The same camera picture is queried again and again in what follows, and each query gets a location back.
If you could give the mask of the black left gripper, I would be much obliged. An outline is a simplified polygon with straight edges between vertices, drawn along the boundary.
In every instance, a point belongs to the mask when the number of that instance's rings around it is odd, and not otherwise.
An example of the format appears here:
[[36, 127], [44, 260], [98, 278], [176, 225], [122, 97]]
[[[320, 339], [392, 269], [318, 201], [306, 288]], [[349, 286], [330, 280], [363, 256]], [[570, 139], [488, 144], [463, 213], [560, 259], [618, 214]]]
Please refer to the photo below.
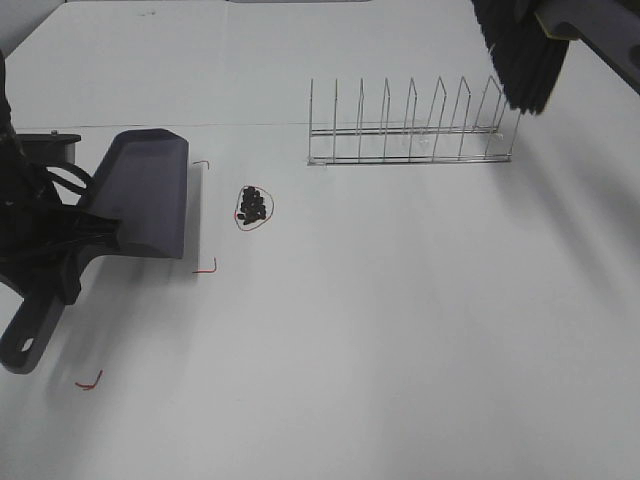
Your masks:
[[[85, 178], [72, 164], [1, 166], [1, 282], [22, 297], [44, 282], [64, 304], [74, 304], [89, 263], [118, 253], [107, 245], [119, 244], [121, 221], [64, 203], [58, 185], [76, 194], [85, 189], [54, 169]], [[105, 245], [68, 250], [74, 241]]]

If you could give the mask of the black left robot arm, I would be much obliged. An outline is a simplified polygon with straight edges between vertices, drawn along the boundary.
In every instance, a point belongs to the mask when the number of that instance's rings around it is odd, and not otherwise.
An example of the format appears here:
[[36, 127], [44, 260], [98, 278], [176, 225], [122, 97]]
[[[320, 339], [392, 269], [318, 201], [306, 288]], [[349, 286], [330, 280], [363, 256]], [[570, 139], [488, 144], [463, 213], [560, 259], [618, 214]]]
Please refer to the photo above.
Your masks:
[[1, 63], [1, 274], [26, 293], [42, 280], [66, 305], [80, 293], [80, 250], [118, 248], [118, 220], [88, 212], [95, 179], [80, 167], [31, 158], [11, 119], [6, 63]]

